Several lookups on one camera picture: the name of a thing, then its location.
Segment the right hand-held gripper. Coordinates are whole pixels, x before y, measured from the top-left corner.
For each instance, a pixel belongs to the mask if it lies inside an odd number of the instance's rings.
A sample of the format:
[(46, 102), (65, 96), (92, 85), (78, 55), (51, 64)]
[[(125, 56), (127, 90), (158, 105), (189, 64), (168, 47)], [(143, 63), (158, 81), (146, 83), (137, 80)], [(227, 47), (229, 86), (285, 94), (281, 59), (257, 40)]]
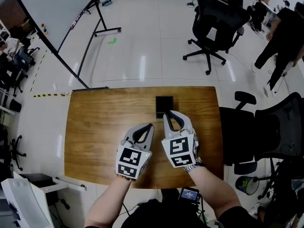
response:
[[(181, 131), (173, 128), (171, 118), (181, 127)], [(188, 116), (174, 110), (163, 115), (165, 138), (162, 146), (168, 160), (174, 168), (195, 169), (199, 142)]]

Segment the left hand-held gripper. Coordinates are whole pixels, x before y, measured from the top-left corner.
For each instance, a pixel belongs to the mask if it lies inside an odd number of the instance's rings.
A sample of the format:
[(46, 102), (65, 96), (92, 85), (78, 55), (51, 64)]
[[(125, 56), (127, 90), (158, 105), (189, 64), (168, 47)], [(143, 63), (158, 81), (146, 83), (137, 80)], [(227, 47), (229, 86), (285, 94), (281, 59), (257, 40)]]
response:
[(117, 149), (117, 175), (134, 181), (138, 179), (152, 156), (150, 147), (153, 134), (154, 126), (151, 123), (141, 123), (127, 131)]

